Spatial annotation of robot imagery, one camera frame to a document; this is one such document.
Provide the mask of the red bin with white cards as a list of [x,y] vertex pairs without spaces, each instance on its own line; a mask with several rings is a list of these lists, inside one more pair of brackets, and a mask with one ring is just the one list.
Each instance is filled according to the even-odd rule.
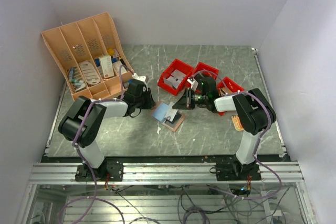
[[161,74],[157,86],[168,93],[177,96],[183,90],[193,69],[192,66],[185,62],[179,59],[174,59],[168,68]]

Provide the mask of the red bin with black cards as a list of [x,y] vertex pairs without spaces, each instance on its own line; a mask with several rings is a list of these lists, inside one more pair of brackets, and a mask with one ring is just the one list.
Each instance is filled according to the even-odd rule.
[[211,76],[216,80],[219,74],[219,69],[212,67],[206,63],[199,62],[192,71],[192,76],[194,76],[195,74],[201,74],[202,76]]

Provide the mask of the red bin with gold cards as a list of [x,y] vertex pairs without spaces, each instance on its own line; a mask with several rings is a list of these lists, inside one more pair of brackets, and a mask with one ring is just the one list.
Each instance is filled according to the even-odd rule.
[[240,85],[235,83],[229,77],[225,77],[222,81],[217,84],[217,90],[220,96],[223,96],[228,93],[235,93],[238,91],[244,91]]

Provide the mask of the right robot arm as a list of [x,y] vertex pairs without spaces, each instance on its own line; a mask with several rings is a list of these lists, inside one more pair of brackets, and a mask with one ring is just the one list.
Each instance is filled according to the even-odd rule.
[[262,136],[276,120],[274,109],[258,88],[220,96],[215,79],[211,76],[189,78],[189,82],[191,87],[185,89],[173,109],[191,110],[200,105],[213,113],[237,112],[243,135],[231,172],[236,179],[244,179],[257,160]]

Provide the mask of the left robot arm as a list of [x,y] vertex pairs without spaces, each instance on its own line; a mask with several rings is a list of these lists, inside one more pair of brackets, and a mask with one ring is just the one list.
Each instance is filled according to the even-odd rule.
[[118,160],[107,159],[96,141],[101,123],[106,118],[133,117],[135,111],[154,106],[151,89],[137,79],[129,82],[126,92],[119,98],[92,101],[79,96],[58,125],[58,132],[71,142],[83,161],[77,167],[75,181],[122,181],[123,165]]

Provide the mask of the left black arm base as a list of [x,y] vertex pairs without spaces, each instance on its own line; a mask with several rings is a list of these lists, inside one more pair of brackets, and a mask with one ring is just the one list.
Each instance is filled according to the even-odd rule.
[[91,172],[87,164],[77,167],[75,181],[77,182],[93,182],[94,176],[96,181],[121,182],[123,179],[124,166],[119,161],[105,161],[99,168],[93,168]]

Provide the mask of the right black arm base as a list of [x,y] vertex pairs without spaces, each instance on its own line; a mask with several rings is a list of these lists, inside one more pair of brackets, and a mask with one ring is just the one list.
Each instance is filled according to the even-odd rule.
[[209,172],[216,175],[217,181],[261,180],[259,166],[256,162],[247,165],[242,165],[239,161],[216,163],[209,169]]

